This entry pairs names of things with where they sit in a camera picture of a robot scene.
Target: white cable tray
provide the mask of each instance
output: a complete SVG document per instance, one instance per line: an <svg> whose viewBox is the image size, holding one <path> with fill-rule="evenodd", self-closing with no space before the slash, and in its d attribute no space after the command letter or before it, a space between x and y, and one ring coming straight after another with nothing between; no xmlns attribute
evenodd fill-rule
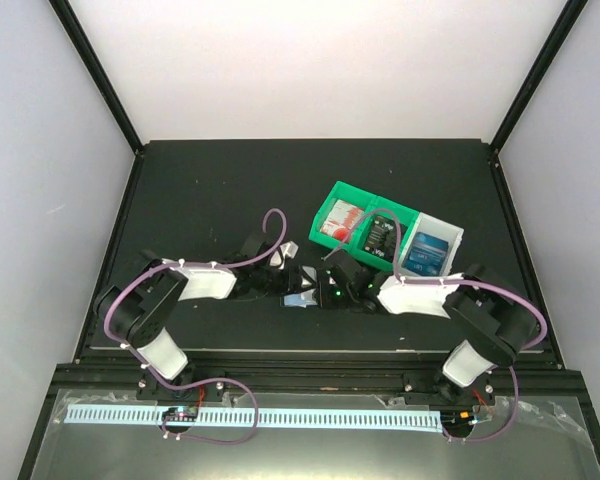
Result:
<svg viewBox="0 0 600 480"><path fill-rule="evenodd" d="M103 425L160 425L170 407L149 405L69 405L65 423ZM195 421L170 421L167 425L199 427L250 427L253 408L202 407ZM411 430L442 432L439 412L408 410L328 410L310 408L260 408L260 428L330 428L346 430Z"/></svg>

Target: blue box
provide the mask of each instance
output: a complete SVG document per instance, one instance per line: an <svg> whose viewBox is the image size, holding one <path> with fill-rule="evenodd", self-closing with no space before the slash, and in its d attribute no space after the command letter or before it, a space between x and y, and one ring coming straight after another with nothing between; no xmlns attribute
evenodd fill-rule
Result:
<svg viewBox="0 0 600 480"><path fill-rule="evenodd" d="M414 245L416 243L421 243L424 244L421 246L427 246L436 250L441 250L442 252L444 252L445 255L449 251L449 242L433 237L431 235L427 235L424 232L416 233L416 236L413 239L413 243Z"/></svg>

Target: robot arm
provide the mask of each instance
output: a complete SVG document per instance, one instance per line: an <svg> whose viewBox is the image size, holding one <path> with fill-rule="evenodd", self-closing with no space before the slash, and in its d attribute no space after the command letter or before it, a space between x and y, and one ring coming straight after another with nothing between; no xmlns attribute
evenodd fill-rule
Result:
<svg viewBox="0 0 600 480"><path fill-rule="evenodd" d="M253 234L239 252L223 260L252 258L270 245L263 234ZM400 281L391 273L377 273L361 266L344 251L336 252L317 269L289 265L286 259L295 254L294 245L279 248L264 260L237 269L217 264L211 264L211 268L201 264L164 269L124 299L112 317L111 330L164 378L173 380L188 366L185 353L166 329L171 311L180 300L230 300L255 289L281 295L283 305L300 303L300 306L375 314L409 312L443 316L460 327L465 340L449 354L434 379L409 378L407 382L412 397L423 393L424 403L430 399L429 393L434 393L443 404L461 401L463 389L494 366L512 365L535 333L536 320L524 307L496 293L460 284L472 280L513 290L486 267L473 266L432 286ZM104 318L113 300L133 279L163 262L166 261L151 252L142 252L96 298L96 314Z"/></svg>

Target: electronic component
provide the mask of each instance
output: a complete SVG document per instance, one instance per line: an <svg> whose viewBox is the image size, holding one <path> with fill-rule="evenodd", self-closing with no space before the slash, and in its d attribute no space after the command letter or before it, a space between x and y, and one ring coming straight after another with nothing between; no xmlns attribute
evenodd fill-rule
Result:
<svg viewBox="0 0 600 480"><path fill-rule="evenodd" d="M423 265L407 259L404 266L410 272L417 273L423 277L437 277L440 274L440 267L435 265Z"/></svg>
<svg viewBox="0 0 600 480"><path fill-rule="evenodd" d="M405 237L407 227L400 225L400 233L402 238ZM382 215L376 215L371 221L371 229L369 235L362 246L362 249L382 258L387 262L393 261L393 255L396 248L396 224L393 220L385 218Z"/></svg>
<svg viewBox="0 0 600 480"><path fill-rule="evenodd" d="M364 215L362 208L337 200L320 227L320 232L336 240L343 240L362 215Z"/></svg>
<svg viewBox="0 0 600 480"><path fill-rule="evenodd" d="M171 433L184 433L189 430L190 423L198 418L198 407L171 407L162 412L162 423L169 422L165 429ZM182 422L183 426L174 425Z"/></svg>

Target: small white object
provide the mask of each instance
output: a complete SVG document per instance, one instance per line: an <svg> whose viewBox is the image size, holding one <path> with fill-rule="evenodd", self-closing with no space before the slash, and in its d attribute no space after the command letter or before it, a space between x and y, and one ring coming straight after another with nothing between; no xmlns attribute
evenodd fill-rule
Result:
<svg viewBox="0 0 600 480"><path fill-rule="evenodd" d="M180 294L180 300L191 298L227 298L236 284L236 276L226 268L188 267L178 268L178 272L187 277L188 282Z"/></svg>
<svg viewBox="0 0 600 480"><path fill-rule="evenodd" d="M298 253L298 245L295 242L287 242L280 245L280 251L276 250L269 259L269 265L272 267L284 268L284 260L286 258L294 258Z"/></svg>
<svg viewBox="0 0 600 480"><path fill-rule="evenodd" d="M452 275L448 278L462 278L462 274ZM389 313L424 313L438 317L449 318L442 305L447 295L455 292L458 285L418 285L404 283L391 276L380 287L378 300Z"/></svg>
<svg viewBox="0 0 600 480"><path fill-rule="evenodd" d="M187 356L176 345L166 328L162 329L153 342L139 348L138 352L168 380L173 380L188 363Z"/></svg>
<svg viewBox="0 0 600 480"><path fill-rule="evenodd" d="M465 340L451 352L442 366L442 373L456 385L463 388L471 385L479 375L493 367L493 362L476 352Z"/></svg>

